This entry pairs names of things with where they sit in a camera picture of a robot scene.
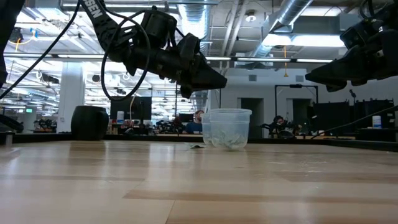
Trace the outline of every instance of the air duct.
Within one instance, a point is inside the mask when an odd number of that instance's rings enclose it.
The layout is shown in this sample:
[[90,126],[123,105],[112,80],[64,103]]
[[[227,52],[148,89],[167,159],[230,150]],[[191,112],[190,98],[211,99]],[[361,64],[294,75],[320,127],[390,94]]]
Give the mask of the air duct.
[[[206,38],[210,23],[211,6],[199,4],[179,4],[178,11],[182,18],[182,32],[191,33],[203,40]],[[200,50],[207,55],[208,44],[201,43]]]
[[[313,0],[284,0],[279,11],[267,16],[262,28],[264,40],[271,30],[283,26],[292,26],[312,1]],[[265,57],[271,51],[273,46],[265,45],[264,40],[252,52],[250,55],[251,57]]]

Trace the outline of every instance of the plastic tub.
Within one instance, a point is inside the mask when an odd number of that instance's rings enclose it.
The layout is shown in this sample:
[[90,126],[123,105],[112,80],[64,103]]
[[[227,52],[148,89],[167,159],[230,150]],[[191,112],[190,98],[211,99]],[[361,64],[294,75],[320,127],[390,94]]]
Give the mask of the plastic tub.
[[251,110],[213,109],[211,142],[215,147],[243,148],[248,143]]
[[201,114],[201,126],[202,126],[202,135],[203,142],[207,146],[213,146],[211,143],[211,123],[210,123],[210,114]]

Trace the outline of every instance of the wooden surface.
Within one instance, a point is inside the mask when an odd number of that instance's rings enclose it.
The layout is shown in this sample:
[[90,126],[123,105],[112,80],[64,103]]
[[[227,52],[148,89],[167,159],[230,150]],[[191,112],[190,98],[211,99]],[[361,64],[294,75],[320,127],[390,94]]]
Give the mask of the wooden surface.
[[1,223],[398,223],[398,154],[250,144],[0,149]]

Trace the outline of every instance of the black cylinder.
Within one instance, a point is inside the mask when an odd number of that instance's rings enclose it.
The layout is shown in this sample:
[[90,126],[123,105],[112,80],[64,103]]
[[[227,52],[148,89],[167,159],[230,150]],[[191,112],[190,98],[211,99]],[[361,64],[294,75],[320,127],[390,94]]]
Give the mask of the black cylinder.
[[98,141],[106,134],[109,116],[99,106],[77,106],[73,112],[70,129],[76,140]]

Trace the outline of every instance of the door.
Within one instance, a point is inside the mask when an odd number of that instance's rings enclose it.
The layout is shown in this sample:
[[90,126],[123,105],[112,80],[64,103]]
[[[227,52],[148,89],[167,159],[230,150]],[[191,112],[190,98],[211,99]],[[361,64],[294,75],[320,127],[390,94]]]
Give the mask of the door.
[[241,108],[252,111],[249,123],[249,138],[262,138],[264,123],[264,100],[262,98],[241,98]]
[[293,99],[293,122],[303,126],[301,132],[308,131],[307,107],[310,105],[310,99]]

